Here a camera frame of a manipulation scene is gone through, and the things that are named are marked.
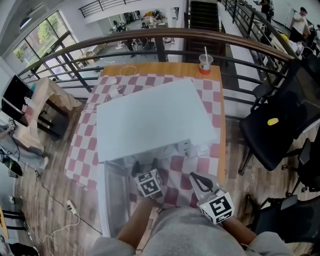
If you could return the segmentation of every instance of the plastic cup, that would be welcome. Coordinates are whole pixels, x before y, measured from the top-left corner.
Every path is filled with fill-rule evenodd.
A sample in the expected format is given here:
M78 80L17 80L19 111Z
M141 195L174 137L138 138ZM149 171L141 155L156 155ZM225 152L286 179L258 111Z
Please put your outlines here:
M203 75L209 75L211 72L211 63L214 61L214 58L208 55L208 61L205 54L199 56L199 72Z

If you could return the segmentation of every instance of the red and white checkered tablecloth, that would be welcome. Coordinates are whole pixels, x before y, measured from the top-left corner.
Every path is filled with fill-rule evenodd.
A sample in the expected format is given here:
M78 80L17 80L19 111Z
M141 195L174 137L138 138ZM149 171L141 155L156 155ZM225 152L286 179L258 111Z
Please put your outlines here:
M114 85L106 85L109 79L117 79ZM220 82L209 79L197 79L193 77L176 77L174 75L160 74L136 74L130 76L102 76L98 80L90 94L84 111L78 121L72 138L71 147L65 163L66 176L85 185L88 189L96 189L97 181L97 105L106 102L108 92L118 85L124 85L121 94L128 95L141 90L169 83L172 81L191 78L196 90L201 97L203 105L212 121L217 139L210 151L200 157L171 156L162 159L159 163L159 174L162 179L162 191L164 191L164 203L168 206L195 206L197 198L189 181L190 172L209 173L217 175L220 128L221 128L221 90ZM137 189L133 179L130 181L132 202L137 201Z

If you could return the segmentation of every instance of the straw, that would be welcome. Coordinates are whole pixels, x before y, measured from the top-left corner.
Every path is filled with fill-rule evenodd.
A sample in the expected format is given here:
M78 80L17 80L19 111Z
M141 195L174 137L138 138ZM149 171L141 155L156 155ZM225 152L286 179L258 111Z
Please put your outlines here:
M205 58L206 58L206 64L209 65L209 60L208 60L208 53L207 53L207 47L204 47L204 51L205 51Z

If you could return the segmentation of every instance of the wooden floor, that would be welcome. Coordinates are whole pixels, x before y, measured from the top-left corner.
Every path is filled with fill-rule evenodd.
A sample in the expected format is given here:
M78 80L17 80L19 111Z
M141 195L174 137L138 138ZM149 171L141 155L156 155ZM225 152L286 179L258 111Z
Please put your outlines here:
M305 139L310 138L313 142L316 138L318 127L314 127L309 132L301 134L295 140L290 148L299 149L303 146ZM244 155L247 153L248 148L244 142L239 129L239 121L227 119L226 120L226 191L230 192L232 201L235 206L235 216L238 217L245 225L252 223L254 215L251 205L246 205L246 194L259 204L266 198L284 198L286 191L292 191L296 181L296 173L288 170L282 170L282 165L289 165L298 167L297 157L289 157L282 160L278 167L273 171L266 170L262 164L253 157L249 162L243 176L238 175L238 170L243 163ZM305 201L312 199L320 193L310 193L308 191L301 193L300 185L295 195L298 199ZM288 244L295 255L300 256L304 253L309 253L312 245L309 243L292 243Z
M82 110L83 106L80 106L69 114L70 124L63 140L54 142L46 133L39 131L45 153L49 156L46 170L41 173L41 182L65 207L67 207L66 199L72 200L80 212L80 217L101 232L97 191L85 190L83 186L77 185L74 180L65 176L68 150ZM52 114L54 113L50 109L49 117ZM36 180L34 170L29 167L24 169L23 177L16 182L15 196L23 197L22 209L26 220L40 239L67 224L75 224L78 221L78 217L66 211L48 195ZM77 226L70 226L56 233L55 243L47 237L44 243L35 245L42 256L81 256L88 254L93 243L100 236L98 232L81 221ZM26 243L25 232L19 232L18 237L21 243Z
M46 170L41 174L41 181L50 190L50 194L64 205L66 205L66 199L71 199L79 210L81 218L101 231L97 192L85 190L84 187L77 185L74 180L65 176L64 171L71 139L82 109L81 106L70 113L70 125L63 140L53 142L47 134L39 132L45 145L45 152L50 157ZM315 128L309 133L301 135L298 140L294 141L292 148L300 148L307 137L313 141L316 132ZM297 177L294 173L281 170L281 164L274 171L267 171L254 157L244 176L239 176L237 171L246 149L239 131L239 122L227 119L225 168L227 182L225 188L233 197L236 206L235 215L247 225L251 223L253 215L251 206L247 205L246 207L246 194L251 194L259 203L267 197L283 198L288 188L293 189ZM23 197L23 211L26 219L41 239L67 224L76 223L78 220L76 216L67 212L49 197L48 192L36 180L35 172L28 167L24 169L23 177L17 180L15 192L16 197ZM317 195L309 192L301 193L300 188L297 190L297 194L300 200L307 200ZM27 243L25 234L23 231L19 233L19 240L22 243ZM42 256L81 256L88 254L93 243L100 236L98 232L81 221L78 226L71 226L57 233L55 243L47 238L44 243L36 244L36 246ZM290 244L289 247L297 256L307 253L311 249L311 245L307 243Z

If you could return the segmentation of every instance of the black railing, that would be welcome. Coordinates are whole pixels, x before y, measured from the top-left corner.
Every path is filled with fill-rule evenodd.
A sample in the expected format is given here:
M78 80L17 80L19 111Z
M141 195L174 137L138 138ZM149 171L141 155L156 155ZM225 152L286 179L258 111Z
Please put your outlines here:
M293 59L293 56L288 55L287 53L284 53L282 51L279 51L273 47L270 47L268 45L265 45L263 43L254 42L252 40L249 40L247 38L226 34L222 32L215 32L215 31L208 31L208 30L200 30L200 29L192 29L192 28L166 28L166 29L144 29L144 30L131 30L131 31L124 31L119 33L114 33L108 36L104 37L98 37L89 39L86 41L82 41L79 43L76 43L74 45L68 46L66 48L63 48L57 52L54 52L36 63L30 65L25 70L23 70L21 73L19 73L19 76L23 76L29 71L32 71L34 68L41 66L43 63L56 58L58 56L61 56L64 59L64 63L52 66L47 69L43 69L37 73L32 73L28 77L24 78L27 84L32 83L34 81L37 81L38 79L30 80L31 77L37 77L40 73L43 73L47 70L54 69L56 67L60 66L68 66L70 71L57 73L55 76L64 75L64 74L74 74L76 78L71 80L58 80L56 83L68 83L68 82L75 82L79 81L82 85L75 85L75 86L64 86L62 88L71 89L71 88L83 88L85 87L89 92L91 92L91 88L93 85L88 85L86 81L90 80L97 80L98 77L82 77L82 72L87 71L97 71L102 70L103 66L97 66L97 67L90 67L90 68L83 68L83 69L75 69L73 66L74 63L84 62L87 60L94 60L94 59L100 59L100 58L109 58L109 57L115 57L115 56L127 56L131 55L132 51L122 51L117 53L109 53L104 55L96 55L96 56L90 56L90 57L84 57L79 58L76 60L69 60L67 57L67 54L70 52L80 50L83 48L101 45L101 44L108 44L111 42L119 42L123 40L133 40L138 38L153 38L155 42L155 48L151 50L139 50L135 51L134 53L136 55L156 55L158 57L159 62L166 62L167 61L167 55L182 55L182 56L199 56L201 53L199 52L192 52L192 51L183 51L183 50L165 50L164 41L163 38L185 38L185 39L205 39L209 42L222 42L230 45L236 45L239 47L243 47L249 50L257 51L259 53L262 53L266 56L269 56L271 58L277 59L279 62L283 63L283 68L280 71L268 68L263 65L259 65L256 63L251 63L248 61L244 61L241 59L235 59L231 57L221 56L221 55L212 55L212 57L215 60L218 60L221 64L225 64L228 62L241 64L244 66L248 66L251 68L255 68L258 71L263 71L268 74L272 74L275 76L275 79L272 83L273 86L277 86L281 79L285 78L286 71L287 71L287 62ZM258 80L251 77L234 74L234 73L221 73L222 76L229 76L240 80L249 81L256 84L262 84L265 81L264 80ZM248 93L253 94L250 90L245 89L239 89L239 92L242 93Z
M285 51L289 55L295 58L297 57L294 50L290 47L290 45L286 42L286 40L280 35L278 30L274 26L272 26L269 21L267 21L267 19L264 17L265 16L264 13L257 11L244 0L223 0L221 2L222 4L224 4L225 10L226 11L228 10L229 13L232 15L232 22L234 23L235 20L237 20L238 24L242 28L246 28L245 34L243 34L244 37L255 39L258 42L261 41L261 37L264 37L267 41L270 41L269 40L270 35L266 34L265 31L263 31L260 28L257 21L255 21L255 19L257 19L264 26L266 26L268 30L270 30L269 34L274 35L274 37L280 42L282 47L285 49ZM261 36L259 36L257 33L253 31L253 25L255 25L255 27L261 32Z
M251 39L255 42L263 42L266 45L275 47L273 40L282 46L285 53L297 58L296 53L286 42L286 40L281 36L278 30L271 25L267 20L266 14L255 10L251 5L249 5L244 0L222 0L222 4L225 6L225 10L229 12L232 17L232 23L235 23L243 37ZM250 51L253 59L256 63L266 66L272 70L282 70L284 64L279 62L277 59L269 55L264 55L259 52ZM261 79L267 79L269 84L274 84L277 79L271 76L271 73L259 74Z
M97 0L91 3L86 4L85 6L82 6L79 8L84 18L103 12L106 9L120 6L120 5L126 5L129 3L137 2L141 0Z

